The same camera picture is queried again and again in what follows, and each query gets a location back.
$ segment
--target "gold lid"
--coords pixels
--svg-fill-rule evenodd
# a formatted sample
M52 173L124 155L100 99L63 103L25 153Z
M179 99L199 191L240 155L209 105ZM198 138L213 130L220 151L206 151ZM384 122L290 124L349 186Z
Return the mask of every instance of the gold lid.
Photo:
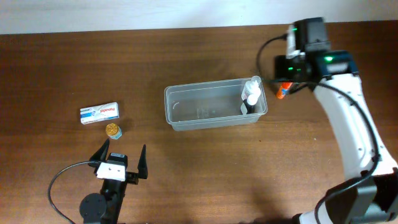
M114 136L116 133L118 133L118 131L119 131L119 126L117 126L117 125L114 124L114 123L108 124L108 125L106 126L105 131L106 131L106 134L107 134L108 136Z

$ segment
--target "spray bottle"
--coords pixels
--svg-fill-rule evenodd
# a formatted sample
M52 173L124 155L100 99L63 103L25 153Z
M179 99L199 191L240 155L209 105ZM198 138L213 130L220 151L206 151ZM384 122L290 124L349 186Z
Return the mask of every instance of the spray bottle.
M261 83L261 78L258 76L253 76L251 78L251 81L247 81L244 84L244 88L242 91L242 100L246 100L251 94L260 96L261 95L260 83Z

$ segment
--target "bottle cap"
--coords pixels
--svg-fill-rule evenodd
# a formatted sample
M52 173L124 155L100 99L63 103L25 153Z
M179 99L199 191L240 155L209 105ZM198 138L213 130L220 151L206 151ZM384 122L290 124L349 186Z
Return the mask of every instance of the bottle cap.
M282 88L289 89L293 85L292 82L284 82L282 83Z
M248 105L251 105L251 106L256 105L257 100L259 99L259 97L260 96L257 95L257 94L250 94L249 97L248 97Z
M106 134L107 134L108 136L114 136L115 134L118 133L118 131L119 131L119 126L116 125L116 124L114 124L114 123L108 124L108 125L106 126L106 128L105 128L105 131L106 131Z
M261 79L258 76L253 76L250 81L250 89L259 90L260 89Z

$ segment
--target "orange object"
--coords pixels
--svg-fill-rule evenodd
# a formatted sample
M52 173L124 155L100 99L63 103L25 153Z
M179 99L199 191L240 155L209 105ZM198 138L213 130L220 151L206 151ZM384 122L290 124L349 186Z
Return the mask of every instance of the orange object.
M291 82L282 83L282 86L280 86L278 92L276 93L276 97L278 99L283 99L292 85L293 83Z

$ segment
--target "white bracket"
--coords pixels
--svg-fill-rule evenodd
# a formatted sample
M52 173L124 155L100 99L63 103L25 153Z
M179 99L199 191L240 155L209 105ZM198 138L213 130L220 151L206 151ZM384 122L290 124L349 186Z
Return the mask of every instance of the white bracket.
M97 170L97 178L125 181L126 167L102 162Z

